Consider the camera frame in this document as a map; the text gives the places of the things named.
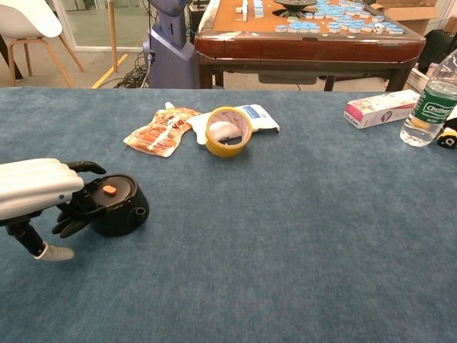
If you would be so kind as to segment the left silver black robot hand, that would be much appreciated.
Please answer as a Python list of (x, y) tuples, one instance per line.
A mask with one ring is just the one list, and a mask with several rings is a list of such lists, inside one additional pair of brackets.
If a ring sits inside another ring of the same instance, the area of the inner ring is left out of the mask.
[(65, 210), (83, 197), (87, 184), (80, 172), (103, 175), (106, 170), (92, 161), (63, 163), (55, 158), (38, 158), (1, 165), (1, 226), (37, 260), (64, 261), (74, 257), (68, 247), (43, 241), (30, 219), (50, 207)]

